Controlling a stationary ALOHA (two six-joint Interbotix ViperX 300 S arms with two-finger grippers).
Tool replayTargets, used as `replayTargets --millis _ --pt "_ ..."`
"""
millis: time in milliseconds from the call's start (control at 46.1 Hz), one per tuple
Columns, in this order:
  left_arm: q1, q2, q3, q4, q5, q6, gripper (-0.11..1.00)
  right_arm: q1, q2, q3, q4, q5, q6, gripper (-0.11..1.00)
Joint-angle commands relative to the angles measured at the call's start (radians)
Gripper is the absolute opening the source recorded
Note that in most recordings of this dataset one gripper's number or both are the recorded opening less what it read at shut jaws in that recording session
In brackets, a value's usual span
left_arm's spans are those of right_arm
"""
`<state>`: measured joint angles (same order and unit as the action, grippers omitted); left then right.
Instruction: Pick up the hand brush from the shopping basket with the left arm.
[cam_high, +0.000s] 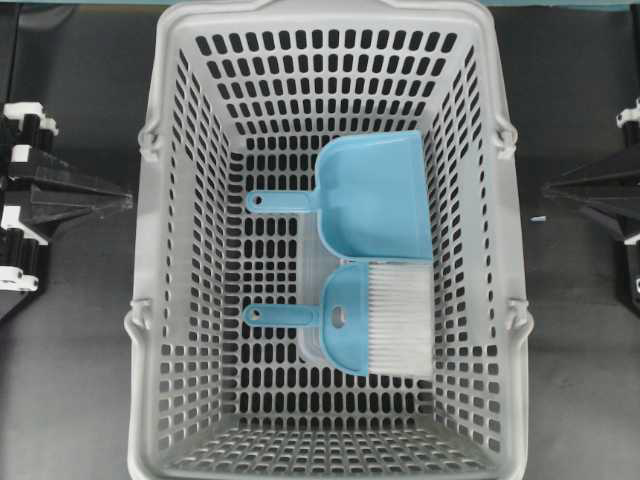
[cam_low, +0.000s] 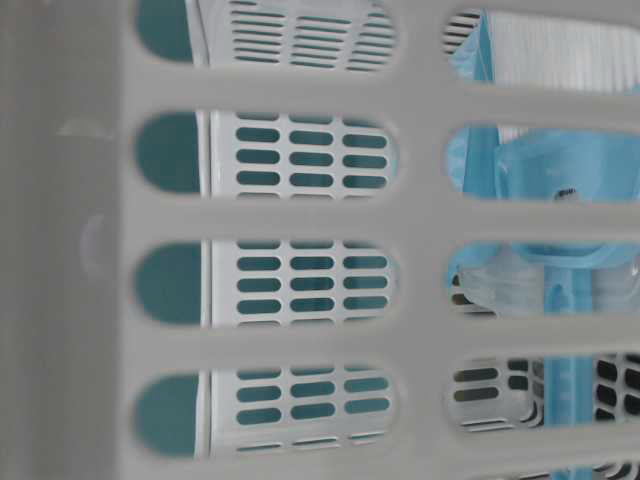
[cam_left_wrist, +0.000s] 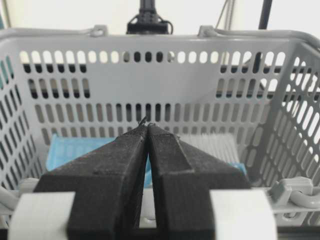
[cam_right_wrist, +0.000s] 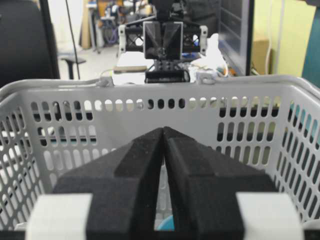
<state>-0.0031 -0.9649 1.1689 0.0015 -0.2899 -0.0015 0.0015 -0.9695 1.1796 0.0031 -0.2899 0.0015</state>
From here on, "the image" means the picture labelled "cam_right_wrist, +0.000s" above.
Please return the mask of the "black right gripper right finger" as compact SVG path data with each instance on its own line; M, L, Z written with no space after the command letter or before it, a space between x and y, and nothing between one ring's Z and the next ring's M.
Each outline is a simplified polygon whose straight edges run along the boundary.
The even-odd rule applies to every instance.
M175 229L199 240L302 240L291 199L271 177L171 127L163 129Z

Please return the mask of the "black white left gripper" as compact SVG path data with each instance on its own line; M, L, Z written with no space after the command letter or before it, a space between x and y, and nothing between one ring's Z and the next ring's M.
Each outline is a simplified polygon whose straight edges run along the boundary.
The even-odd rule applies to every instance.
M188 83L188 70L179 66L183 54L205 55L208 27L183 20L137 20L118 27L119 51L141 52L153 60L144 74L146 84Z

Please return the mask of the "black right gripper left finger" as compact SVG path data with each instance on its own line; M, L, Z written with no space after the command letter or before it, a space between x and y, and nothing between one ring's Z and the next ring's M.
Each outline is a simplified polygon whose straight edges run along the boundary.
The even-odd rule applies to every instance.
M155 224L163 129L60 176L36 201L28 240L133 240Z

